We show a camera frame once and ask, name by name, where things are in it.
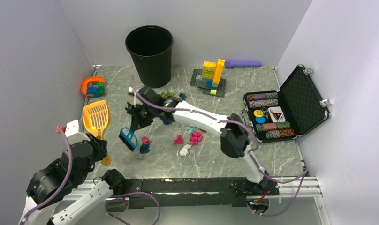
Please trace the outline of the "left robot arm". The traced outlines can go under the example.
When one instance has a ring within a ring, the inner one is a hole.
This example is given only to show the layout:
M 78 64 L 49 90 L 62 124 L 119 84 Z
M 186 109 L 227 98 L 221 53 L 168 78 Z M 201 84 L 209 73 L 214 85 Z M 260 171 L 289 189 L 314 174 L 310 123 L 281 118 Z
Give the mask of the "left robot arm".
M 87 140 L 66 143 L 60 158 L 36 172 L 29 182 L 21 225 L 74 225 L 97 204 L 110 196 L 119 197 L 128 187 L 116 169 L 107 170 L 87 193 L 65 209 L 55 209 L 79 185 L 85 182 L 95 163 L 107 156 L 107 141 L 87 133 Z

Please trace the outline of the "orange slotted scoop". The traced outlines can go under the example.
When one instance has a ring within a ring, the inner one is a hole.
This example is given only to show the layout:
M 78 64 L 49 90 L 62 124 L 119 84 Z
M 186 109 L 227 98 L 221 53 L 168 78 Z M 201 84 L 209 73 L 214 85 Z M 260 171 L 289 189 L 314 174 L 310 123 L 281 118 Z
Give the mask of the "orange slotted scoop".
M 111 156 L 107 152 L 107 141 L 104 139 L 104 131 L 110 123 L 110 112 L 105 100 L 96 101 L 86 105 L 82 109 L 83 124 L 91 135 L 91 142 L 95 144 L 96 160 L 100 160 L 103 166 L 112 163 Z

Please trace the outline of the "blue hand brush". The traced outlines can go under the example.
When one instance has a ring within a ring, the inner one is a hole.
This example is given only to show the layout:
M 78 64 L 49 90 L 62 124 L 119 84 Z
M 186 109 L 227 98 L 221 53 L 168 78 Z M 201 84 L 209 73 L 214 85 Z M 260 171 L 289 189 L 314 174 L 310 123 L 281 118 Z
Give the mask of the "blue hand brush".
M 123 127 L 120 130 L 119 138 L 131 151 L 134 151 L 138 146 L 137 136 L 134 131 L 130 130 L 128 127 Z

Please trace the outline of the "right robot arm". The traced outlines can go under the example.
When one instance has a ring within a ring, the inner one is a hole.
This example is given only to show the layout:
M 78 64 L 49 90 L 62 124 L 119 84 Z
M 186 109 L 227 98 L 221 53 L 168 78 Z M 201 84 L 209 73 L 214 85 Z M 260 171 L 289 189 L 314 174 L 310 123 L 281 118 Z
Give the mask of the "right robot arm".
M 252 193 L 260 195 L 267 190 L 266 170 L 251 153 L 249 135 L 252 132 L 237 114 L 224 116 L 211 113 L 192 106 L 179 97 L 163 98 L 147 86 L 140 90 L 129 87 L 129 94 L 140 102 L 128 103 L 125 108 L 131 115 L 131 125 L 125 140 L 130 141 L 135 131 L 150 126 L 155 118 L 193 125 L 218 136 L 221 151 L 226 156 L 241 161 Z

